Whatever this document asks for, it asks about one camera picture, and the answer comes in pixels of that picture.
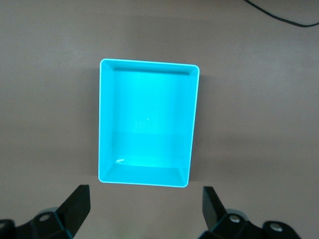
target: blue tray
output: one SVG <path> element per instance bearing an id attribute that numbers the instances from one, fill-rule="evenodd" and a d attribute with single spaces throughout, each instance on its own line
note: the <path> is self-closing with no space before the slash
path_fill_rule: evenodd
<path id="1" fill-rule="evenodd" d="M 188 185 L 198 80 L 195 65 L 101 61 L 101 182 Z"/>

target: empty blue bin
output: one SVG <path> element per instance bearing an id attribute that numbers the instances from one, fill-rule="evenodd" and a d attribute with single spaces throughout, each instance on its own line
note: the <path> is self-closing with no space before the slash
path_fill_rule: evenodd
<path id="1" fill-rule="evenodd" d="M 195 65 L 101 61 L 101 182 L 188 185 L 198 80 Z"/>

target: black cable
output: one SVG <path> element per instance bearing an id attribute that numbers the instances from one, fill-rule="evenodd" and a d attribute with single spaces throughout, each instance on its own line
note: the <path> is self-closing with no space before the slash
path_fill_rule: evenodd
<path id="1" fill-rule="evenodd" d="M 310 25 L 305 25 L 305 24 L 300 24 L 300 23 L 297 23 L 297 22 L 294 22 L 294 21 L 290 21 L 290 20 L 287 20 L 287 19 L 284 19 L 284 18 L 281 18 L 281 17 L 278 17 L 278 16 L 275 16 L 273 15 L 272 13 L 266 11 L 266 10 L 263 10 L 261 7 L 257 6 L 256 4 L 252 3 L 251 1 L 249 0 L 245 0 L 245 2 L 249 3 L 251 6 L 257 8 L 258 10 L 262 11 L 263 13 L 267 14 L 268 16 L 271 16 L 273 17 L 274 19 L 277 19 L 279 21 L 283 21 L 285 23 L 289 23 L 291 25 L 294 25 L 294 26 L 299 26 L 299 27 L 311 27 L 311 26 L 317 26 L 319 25 L 319 22 L 315 23 L 315 24 L 310 24 Z"/>

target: round metal bolt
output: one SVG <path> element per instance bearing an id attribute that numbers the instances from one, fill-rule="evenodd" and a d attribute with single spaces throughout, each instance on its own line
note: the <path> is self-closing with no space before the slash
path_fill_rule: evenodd
<path id="1" fill-rule="evenodd" d="M 229 217 L 229 219 L 233 222 L 233 223 L 239 223 L 240 222 L 240 218 L 236 215 L 231 215 Z"/>
<path id="2" fill-rule="evenodd" d="M 49 217 L 50 217 L 50 214 L 44 214 L 43 216 L 40 217 L 39 221 L 44 222 L 44 221 L 48 220 Z"/>
<path id="3" fill-rule="evenodd" d="M 277 223 L 271 223 L 271 224 L 270 224 L 270 228 L 271 228 L 272 230 L 277 231 L 277 232 L 280 232 L 280 233 L 283 231 L 283 228 L 282 228 L 279 224 L 277 224 Z"/>
<path id="4" fill-rule="evenodd" d="M 3 223 L 0 223 L 0 229 L 4 228 L 5 227 L 5 222 Z"/>

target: gray table surface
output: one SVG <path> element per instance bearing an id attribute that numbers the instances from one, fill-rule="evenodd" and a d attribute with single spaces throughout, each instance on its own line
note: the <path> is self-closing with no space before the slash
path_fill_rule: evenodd
<path id="1" fill-rule="evenodd" d="M 315 1 L 254 2 L 319 21 Z M 98 181 L 103 58 L 200 67 L 188 187 Z M 318 238 L 319 26 L 243 0 L 3 0 L 0 161 L 0 218 L 17 225 L 89 184 L 77 239 L 195 239 L 210 185 L 257 226 Z"/>

